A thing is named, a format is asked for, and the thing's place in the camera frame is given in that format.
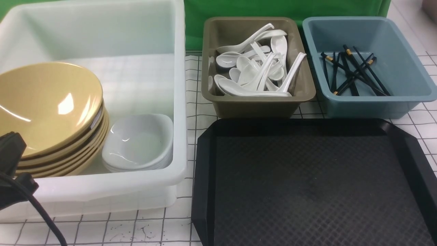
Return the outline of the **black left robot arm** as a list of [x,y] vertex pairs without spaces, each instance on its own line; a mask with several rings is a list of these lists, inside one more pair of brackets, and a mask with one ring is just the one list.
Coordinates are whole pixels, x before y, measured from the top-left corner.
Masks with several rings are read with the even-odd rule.
[[30,173],[16,174],[17,167],[26,149],[22,136],[16,132],[9,132],[1,136],[1,190],[0,209],[6,209],[21,202],[31,202],[39,205],[34,197],[39,188],[38,183]]

